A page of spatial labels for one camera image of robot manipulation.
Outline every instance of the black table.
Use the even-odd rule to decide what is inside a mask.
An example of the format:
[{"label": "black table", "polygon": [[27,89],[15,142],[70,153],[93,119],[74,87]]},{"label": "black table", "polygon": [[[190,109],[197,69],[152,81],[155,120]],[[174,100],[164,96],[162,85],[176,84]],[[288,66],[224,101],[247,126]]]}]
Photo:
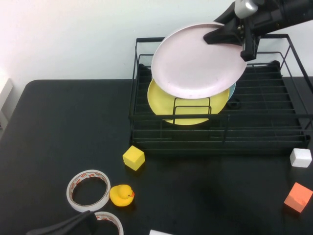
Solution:
[{"label": "black table", "polygon": [[[17,235],[74,215],[70,179],[86,169],[129,184],[134,203],[115,214],[126,235],[150,229],[188,234],[313,234],[313,202],[297,216],[283,206],[294,182],[313,189],[313,164],[291,168],[288,156],[168,158],[146,156],[139,172],[129,147],[130,80],[43,80],[28,84],[0,141],[0,234]],[[90,203],[103,187],[81,187]],[[117,234],[101,225],[97,234]]]}]

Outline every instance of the blue plate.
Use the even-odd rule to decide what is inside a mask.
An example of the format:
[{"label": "blue plate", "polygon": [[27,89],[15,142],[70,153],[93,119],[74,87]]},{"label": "blue plate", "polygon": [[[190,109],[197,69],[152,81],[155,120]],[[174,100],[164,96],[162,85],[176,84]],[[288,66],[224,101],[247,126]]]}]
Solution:
[{"label": "blue plate", "polygon": [[235,88],[236,88],[236,83],[234,83],[234,85],[232,85],[230,88],[229,88],[229,97],[228,97],[228,100],[232,97],[232,95],[234,94],[234,91],[235,91]]}]

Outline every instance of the pink plate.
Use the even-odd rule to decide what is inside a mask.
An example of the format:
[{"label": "pink plate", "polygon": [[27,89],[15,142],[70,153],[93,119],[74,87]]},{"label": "pink plate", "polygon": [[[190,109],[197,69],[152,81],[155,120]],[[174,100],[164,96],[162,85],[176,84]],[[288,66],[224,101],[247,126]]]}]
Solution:
[{"label": "pink plate", "polygon": [[243,74],[246,62],[241,46],[208,45],[203,36],[220,23],[189,26],[163,40],[152,59],[152,76],[168,94],[201,99],[219,94]]}]

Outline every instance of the white cube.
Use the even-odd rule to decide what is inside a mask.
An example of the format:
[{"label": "white cube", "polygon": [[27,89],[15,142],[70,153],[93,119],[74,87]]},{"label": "white cube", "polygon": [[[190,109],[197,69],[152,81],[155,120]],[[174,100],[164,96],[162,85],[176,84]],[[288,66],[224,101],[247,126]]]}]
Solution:
[{"label": "white cube", "polygon": [[307,168],[312,161],[311,151],[309,149],[294,148],[290,155],[290,162],[295,167]]}]

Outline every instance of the orange cube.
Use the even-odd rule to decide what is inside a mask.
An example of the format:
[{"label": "orange cube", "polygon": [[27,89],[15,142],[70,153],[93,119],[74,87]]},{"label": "orange cube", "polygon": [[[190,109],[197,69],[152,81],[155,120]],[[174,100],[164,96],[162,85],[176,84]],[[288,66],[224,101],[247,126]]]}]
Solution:
[{"label": "orange cube", "polygon": [[302,186],[301,184],[295,183],[290,193],[285,199],[284,203],[298,212],[302,212],[307,203],[309,202],[313,191]]}]

